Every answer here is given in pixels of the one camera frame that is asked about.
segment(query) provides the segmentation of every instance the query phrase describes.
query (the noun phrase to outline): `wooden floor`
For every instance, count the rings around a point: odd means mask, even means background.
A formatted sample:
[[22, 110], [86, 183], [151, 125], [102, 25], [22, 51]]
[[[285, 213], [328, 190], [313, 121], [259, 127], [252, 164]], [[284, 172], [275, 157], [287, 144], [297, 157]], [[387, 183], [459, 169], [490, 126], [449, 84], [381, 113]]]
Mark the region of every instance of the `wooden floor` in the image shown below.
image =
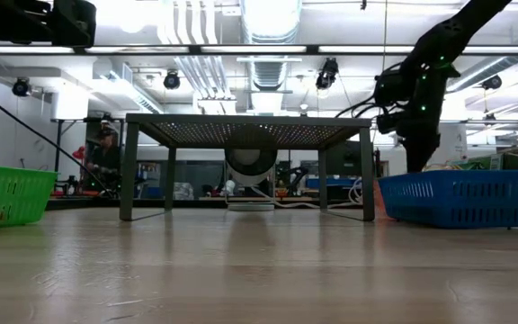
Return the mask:
[[117, 215], [54, 211], [0, 229], [0, 323], [518, 324], [518, 229]]

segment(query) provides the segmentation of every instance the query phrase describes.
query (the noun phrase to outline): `fluorescent light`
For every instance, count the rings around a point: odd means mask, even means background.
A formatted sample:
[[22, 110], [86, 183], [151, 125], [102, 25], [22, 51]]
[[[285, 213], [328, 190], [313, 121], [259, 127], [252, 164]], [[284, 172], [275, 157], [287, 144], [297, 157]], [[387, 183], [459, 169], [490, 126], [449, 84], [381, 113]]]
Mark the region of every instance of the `fluorescent light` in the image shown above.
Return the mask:
[[518, 54], [518, 46], [468, 46], [463, 54], [504, 53]]
[[90, 54], [157, 54], [157, 53], [189, 53], [184, 46], [95, 46], [87, 49]]
[[307, 51], [307, 46], [296, 45], [238, 45], [238, 46], [203, 46], [201, 47], [203, 53], [249, 53], [262, 54], [269, 52], [276, 53], [304, 53]]
[[239, 63], [255, 63], [255, 62], [274, 62], [274, 63], [287, 63], [287, 62], [302, 62], [303, 58], [237, 58]]
[[361, 45], [361, 46], [319, 46], [319, 53], [396, 53], [408, 54], [414, 46], [382, 46], [382, 45]]
[[58, 46], [0, 46], [0, 54], [73, 54], [70, 48]]

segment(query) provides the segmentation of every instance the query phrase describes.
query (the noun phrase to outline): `black robotic arm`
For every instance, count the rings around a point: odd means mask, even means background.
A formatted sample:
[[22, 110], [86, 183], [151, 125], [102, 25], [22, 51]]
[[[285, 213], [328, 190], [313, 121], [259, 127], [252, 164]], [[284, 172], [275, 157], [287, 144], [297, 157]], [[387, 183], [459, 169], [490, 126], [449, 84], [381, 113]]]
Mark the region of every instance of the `black robotic arm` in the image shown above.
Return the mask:
[[424, 34], [399, 69], [388, 69], [377, 77], [375, 104], [401, 108], [400, 112], [379, 116], [377, 125], [381, 133], [395, 131], [403, 138], [408, 172], [420, 172], [439, 147], [439, 120], [447, 80], [460, 76], [452, 62], [471, 37], [510, 2], [469, 1], [452, 18]]

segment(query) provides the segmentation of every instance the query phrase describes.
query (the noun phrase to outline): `blue basket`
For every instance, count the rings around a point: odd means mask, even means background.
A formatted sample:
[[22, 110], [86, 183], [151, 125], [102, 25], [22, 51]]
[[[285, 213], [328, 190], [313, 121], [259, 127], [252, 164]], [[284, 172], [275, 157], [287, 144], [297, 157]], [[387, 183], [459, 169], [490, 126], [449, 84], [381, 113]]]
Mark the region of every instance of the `blue basket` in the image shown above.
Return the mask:
[[387, 215], [445, 229], [518, 227], [518, 170], [442, 170], [379, 180]]

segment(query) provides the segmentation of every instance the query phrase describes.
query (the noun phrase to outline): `metal table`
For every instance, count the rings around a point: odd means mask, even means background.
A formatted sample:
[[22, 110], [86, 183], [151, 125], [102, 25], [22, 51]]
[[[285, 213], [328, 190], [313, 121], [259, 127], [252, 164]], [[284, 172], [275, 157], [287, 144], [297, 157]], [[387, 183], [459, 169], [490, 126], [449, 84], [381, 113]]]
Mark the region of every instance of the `metal table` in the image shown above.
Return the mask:
[[316, 150], [319, 160], [319, 206], [327, 210], [326, 151], [360, 134], [363, 217], [373, 221], [373, 166], [371, 120], [310, 117], [220, 116], [130, 113], [123, 159], [120, 219], [134, 221], [133, 187], [139, 132], [169, 148], [165, 183], [165, 210], [173, 208], [177, 149], [291, 149]]

